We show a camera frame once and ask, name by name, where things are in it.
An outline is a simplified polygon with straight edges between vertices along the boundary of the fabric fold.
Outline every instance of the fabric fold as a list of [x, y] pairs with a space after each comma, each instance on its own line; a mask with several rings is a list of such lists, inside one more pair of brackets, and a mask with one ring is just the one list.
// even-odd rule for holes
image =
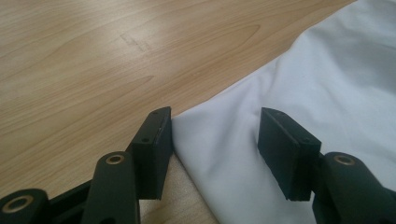
[[386, 0], [344, 7], [278, 58], [173, 119], [177, 155], [220, 223], [315, 223], [312, 203], [286, 201], [260, 156], [264, 106], [303, 125], [322, 153], [356, 156], [396, 190], [395, 11]]

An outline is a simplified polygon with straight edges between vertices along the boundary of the white cloth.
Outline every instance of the white cloth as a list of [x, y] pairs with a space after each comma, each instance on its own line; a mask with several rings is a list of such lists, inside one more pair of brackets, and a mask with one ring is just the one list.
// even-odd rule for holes
[[315, 223], [312, 203], [286, 201], [260, 156], [263, 106], [289, 114], [323, 154], [356, 156], [396, 190], [396, 2], [342, 8], [173, 119], [177, 155], [220, 223]]

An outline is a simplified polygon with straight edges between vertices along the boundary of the black clamp jaw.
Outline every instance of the black clamp jaw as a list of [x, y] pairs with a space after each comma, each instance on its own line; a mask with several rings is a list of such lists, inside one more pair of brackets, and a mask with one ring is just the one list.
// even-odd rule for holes
[[396, 193], [362, 161], [322, 155], [320, 141], [287, 114], [262, 108], [258, 148], [286, 199], [309, 201], [319, 224], [396, 223]]
[[161, 199], [172, 141], [171, 108], [148, 114], [126, 151], [96, 164], [93, 179], [49, 200], [23, 189], [0, 200], [2, 224], [140, 223], [139, 200]]

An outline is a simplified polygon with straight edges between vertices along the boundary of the wood grain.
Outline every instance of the wood grain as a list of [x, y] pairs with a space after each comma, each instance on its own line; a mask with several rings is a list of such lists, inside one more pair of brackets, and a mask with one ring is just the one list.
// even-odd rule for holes
[[[52, 198], [124, 150], [147, 113], [208, 100], [350, 0], [0, 1], [0, 197]], [[173, 157], [143, 223], [216, 223]]]

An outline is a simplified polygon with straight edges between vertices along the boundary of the brass grommet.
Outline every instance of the brass grommet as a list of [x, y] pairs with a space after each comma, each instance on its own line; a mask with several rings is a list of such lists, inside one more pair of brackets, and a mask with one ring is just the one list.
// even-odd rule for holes
[[106, 163], [110, 165], [115, 165], [122, 163], [125, 160], [125, 157], [122, 155], [114, 155], [106, 159]]
[[334, 160], [338, 161], [344, 165], [355, 165], [355, 161], [348, 156], [337, 155], [337, 156], [334, 156]]
[[34, 198], [31, 195], [22, 195], [20, 197], [14, 198], [3, 206], [2, 212], [16, 213], [31, 204], [33, 200]]

